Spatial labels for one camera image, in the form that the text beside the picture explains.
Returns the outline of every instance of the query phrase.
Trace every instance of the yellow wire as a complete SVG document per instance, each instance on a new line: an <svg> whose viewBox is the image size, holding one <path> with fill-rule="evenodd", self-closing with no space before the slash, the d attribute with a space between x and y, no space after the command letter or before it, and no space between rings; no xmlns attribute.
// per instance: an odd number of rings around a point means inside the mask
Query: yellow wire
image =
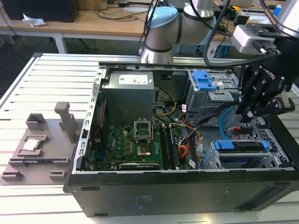
<svg viewBox="0 0 299 224"><path fill-rule="evenodd" d="M172 97L172 95L168 91L166 91L165 89L163 89L161 87L158 87L158 88L167 93L167 95L172 99L174 107L173 107L173 110L168 112L168 113L153 113L152 115L154 115L154 116L168 116L170 114L173 114L175 112L176 108L177 108L177 102L175 101L175 99Z"/></svg>

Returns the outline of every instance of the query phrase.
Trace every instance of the blue latch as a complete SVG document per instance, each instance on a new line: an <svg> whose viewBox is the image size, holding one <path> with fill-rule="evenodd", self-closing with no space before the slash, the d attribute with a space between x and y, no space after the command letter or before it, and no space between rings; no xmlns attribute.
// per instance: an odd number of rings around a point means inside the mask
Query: blue latch
<svg viewBox="0 0 299 224"><path fill-rule="evenodd" d="M212 83L212 77L209 76L207 71L198 71L193 72L194 80L197 83L198 90L201 91L216 91L217 87Z"/></svg>
<svg viewBox="0 0 299 224"><path fill-rule="evenodd" d="M223 149L223 150L235 149L233 142L230 140L218 140L214 143L214 145L217 150L219 150L219 149Z"/></svg>
<svg viewBox="0 0 299 224"><path fill-rule="evenodd" d="M262 145L263 145L263 147L265 148L266 151L269 151L270 146L269 146L269 143L267 141L263 140Z"/></svg>
<svg viewBox="0 0 299 224"><path fill-rule="evenodd" d="M217 87L212 82L210 83L198 83L198 90L202 91L216 91Z"/></svg>
<svg viewBox="0 0 299 224"><path fill-rule="evenodd" d="M194 72L194 78L195 81L198 83L209 83L212 81L212 78L209 76L209 74L207 73L207 71L197 71L195 70Z"/></svg>
<svg viewBox="0 0 299 224"><path fill-rule="evenodd" d="M218 141L214 142L214 146L215 146L215 149L216 149L216 150L221 149L221 146L220 146L220 144L219 144Z"/></svg>

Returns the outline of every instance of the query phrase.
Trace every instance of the motherboard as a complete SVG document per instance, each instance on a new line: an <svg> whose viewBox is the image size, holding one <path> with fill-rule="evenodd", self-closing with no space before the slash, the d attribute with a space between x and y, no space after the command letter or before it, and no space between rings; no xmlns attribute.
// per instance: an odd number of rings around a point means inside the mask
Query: motherboard
<svg viewBox="0 0 299 224"><path fill-rule="evenodd" d="M168 160L168 153L162 151L167 150L168 142L163 137L164 129L160 126L151 126L151 139L136 140L135 127L132 126L110 126L108 135L108 144L106 149L97 148L93 145L93 152L90 158L91 169L102 170L136 170L141 168L142 164L154 164L159 166L157 169L169 169L172 162L174 166L186 169L183 162L178 161L178 144L182 139L181 130L178 126L171 127L173 136L173 148L170 149L171 158ZM149 134L146 126L139 126L137 130L139 136Z"/></svg>

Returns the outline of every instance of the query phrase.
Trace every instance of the blue cable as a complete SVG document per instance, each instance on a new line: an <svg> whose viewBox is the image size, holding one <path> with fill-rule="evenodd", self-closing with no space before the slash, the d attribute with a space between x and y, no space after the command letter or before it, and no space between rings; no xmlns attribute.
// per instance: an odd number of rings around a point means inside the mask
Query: blue cable
<svg viewBox="0 0 299 224"><path fill-rule="evenodd" d="M229 112L233 111L234 109L230 108L228 109L227 111L224 112L223 116L221 117L220 119L220 122L219 122L219 129L220 129L220 133L221 135L223 136L223 138L225 140L228 140L228 137L225 135L224 131L223 131L223 121L225 119L225 117L228 115Z"/></svg>

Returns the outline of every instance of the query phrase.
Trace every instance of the black cable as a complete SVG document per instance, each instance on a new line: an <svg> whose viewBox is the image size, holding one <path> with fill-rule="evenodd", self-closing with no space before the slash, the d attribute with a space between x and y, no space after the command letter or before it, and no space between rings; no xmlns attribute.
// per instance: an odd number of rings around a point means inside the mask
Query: black cable
<svg viewBox="0 0 299 224"><path fill-rule="evenodd" d="M145 22L144 22L143 29L146 29L147 22L148 22L148 18L149 18L149 13L150 13L150 8L151 8L151 6L153 5L153 2L154 2L154 0L151 0L151 1L150 1L149 9L148 9L148 11L147 11L147 13L146 13L146 16L145 16Z"/></svg>
<svg viewBox="0 0 299 224"><path fill-rule="evenodd" d="M198 128L200 128L203 124L207 123L211 118L219 116L225 108L228 108L228 107L234 106L234 105L238 105L238 104L239 104L239 100L235 100L233 102L223 103L219 107L215 108L214 110L212 110L211 112L209 112L208 114L203 116L201 118L201 120L196 124L194 129L185 138L183 138L183 140L181 142L181 145L186 144L188 142L188 140L190 139L190 137L193 136L196 133L196 130Z"/></svg>
<svg viewBox="0 0 299 224"><path fill-rule="evenodd" d="M134 13L134 14L131 14L131 15L126 15L126 16L123 16L123 17L109 18L109 17L105 17L105 16L102 16L102 15L99 15L100 12L101 12L101 10L99 10L99 11L97 12L97 15L98 15L100 18L107 19L107 20L123 20L123 19L128 19L129 17L131 17L131 16L133 16L133 15L137 15L137 14L145 13L145 12L139 12L139 13Z"/></svg>
<svg viewBox="0 0 299 224"><path fill-rule="evenodd" d="M196 14L196 16L197 16L198 18L200 18L200 21L201 21L206 27L208 27L210 30L213 30L213 27L210 26L204 19L202 19L202 17L200 16L200 14L197 12L196 8L195 8L194 5L193 5L192 0L189 0L189 3L190 3L190 5L191 5L191 8L192 8L193 12ZM232 36L232 35L233 35L233 34L230 34L230 33L226 33L226 32L219 31L219 30L217 30L216 33L221 34L221 35L225 35L225 36Z"/></svg>
<svg viewBox="0 0 299 224"><path fill-rule="evenodd" d="M242 66L242 65L246 65L246 64L253 64L253 63L257 63L257 62L261 62L261 61L265 61L265 60L268 60L269 58L272 58L272 57L275 57L277 56L277 52L273 51L271 52L270 54L268 55L265 55L265 56L262 56L262 57L256 57L256 58L253 58L253 59L249 59L249 60L242 60L242 61L238 61L238 62L230 62L230 63L212 63L209 61L208 57L207 57L207 51L208 51L208 48L210 46L210 43L212 41L212 38L213 36L215 35L216 33L216 30L217 30L217 27L220 23L220 21L222 20L224 14L225 14L225 11L227 10L228 8L228 5L230 3L230 0L227 0L223 10L221 11L220 13L220 16L216 22L216 25L215 27L213 28L212 30L212 33L209 35L208 37L208 40L207 40L207 43L205 45L205 49L204 49L204 55L203 55L203 58L204 58L204 61L206 63L206 65L208 67L211 67L211 68L227 68L227 67L235 67L235 66Z"/></svg>
<svg viewBox="0 0 299 224"><path fill-rule="evenodd" d="M20 41L22 42L22 44L24 45L24 47L28 50L28 52L29 52L30 54L32 54L31 50L29 50L29 48L27 47L27 45L24 44L24 42L23 42L22 39L19 37L19 35L16 34L16 32L12 29L12 27L11 27L11 26L9 25L9 23L6 21L4 15L3 15L2 9L3 9L3 7L1 7L0 12L1 12L1 15L2 15L3 20L4 20L5 23L9 26L9 28L11 29L11 31L13 31L13 33L16 35L16 37L20 39Z"/></svg>
<svg viewBox="0 0 299 224"><path fill-rule="evenodd" d="M141 43L141 40L142 40L143 36L145 35L146 30L148 30L148 32L149 32L149 29L150 29L150 23L151 23L151 21L152 21L152 19L153 19L153 16L154 16L154 13L155 13L155 10L156 10L156 7L157 7L159 1L156 1L155 5L154 5L154 8L153 8L153 11L152 11L152 13L151 13L149 19L147 20L148 15L149 15L149 13L150 13L150 7L151 7L152 2L153 2L153 0L151 1L150 5L149 5L149 9L148 9L148 12L147 12L147 15L146 15L146 19L145 19L145 21L146 21L146 25L145 25L145 27L144 27L144 29L143 29L143 32L142 32L142 34L141 34L141 37L140 37L140 39L139 39L139 41L138 41L137 50L136 50L136 55L139 55L139 54L138 54L138 50L139 50L138 48L139 48L139 45L140 45L140 43Z"/></svg>
<svg viewBox="0 0 299 224"><path fill-rule="evenodd" d="M266 3L264 2L264 0L260 0L260 3L263 7L263 9L265 10L267 8Z"/></svg>

